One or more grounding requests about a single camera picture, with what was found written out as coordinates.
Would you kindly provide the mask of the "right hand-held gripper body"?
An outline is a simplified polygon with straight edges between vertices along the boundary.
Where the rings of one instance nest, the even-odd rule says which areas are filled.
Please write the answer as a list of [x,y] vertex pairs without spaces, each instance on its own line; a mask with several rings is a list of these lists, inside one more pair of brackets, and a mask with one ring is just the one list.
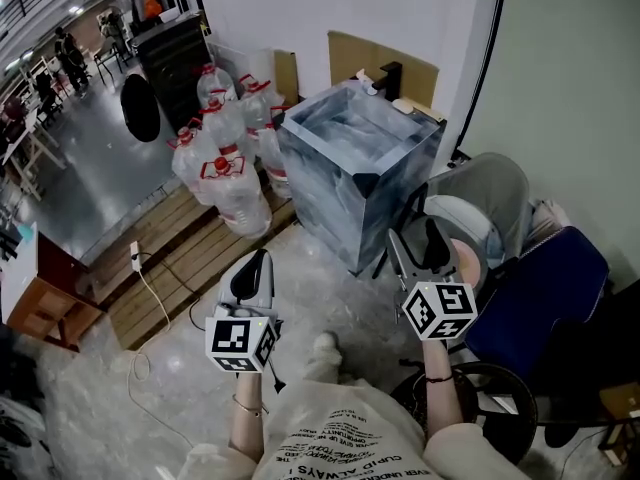
[[405,318],[421,341],[460,338],[478,317],[473,286],[456,265],[438,272],[399,266],[397,321]]

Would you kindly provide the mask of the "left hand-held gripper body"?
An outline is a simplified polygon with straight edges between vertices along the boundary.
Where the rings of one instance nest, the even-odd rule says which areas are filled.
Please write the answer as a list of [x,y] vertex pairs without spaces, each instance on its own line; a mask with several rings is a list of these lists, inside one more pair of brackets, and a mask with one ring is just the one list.
[[205,353],[223,372],[261,374],[279,339],[278,322],[261,308],[218,303],[205,321]]

